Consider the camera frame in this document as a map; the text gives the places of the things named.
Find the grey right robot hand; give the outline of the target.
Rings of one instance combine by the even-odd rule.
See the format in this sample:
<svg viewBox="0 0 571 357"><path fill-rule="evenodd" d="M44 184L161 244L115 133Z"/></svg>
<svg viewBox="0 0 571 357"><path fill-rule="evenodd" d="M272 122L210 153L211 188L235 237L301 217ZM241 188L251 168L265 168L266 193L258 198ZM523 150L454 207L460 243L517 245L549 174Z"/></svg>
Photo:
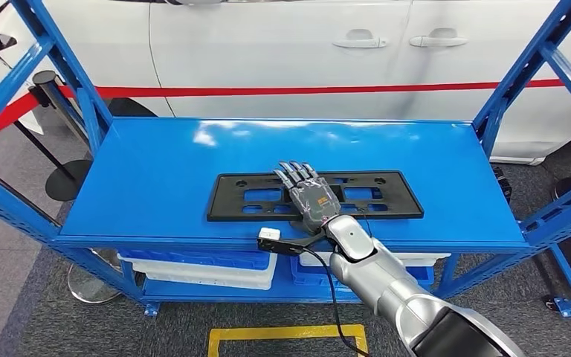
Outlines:
<svg viewBox="0 0 571 357"><path fill-rule="evenodd" d="M273 172L280 178L302 216L303 230L317 234L339 215L341 204L324 177L308 163L280 161Z"/></svg>

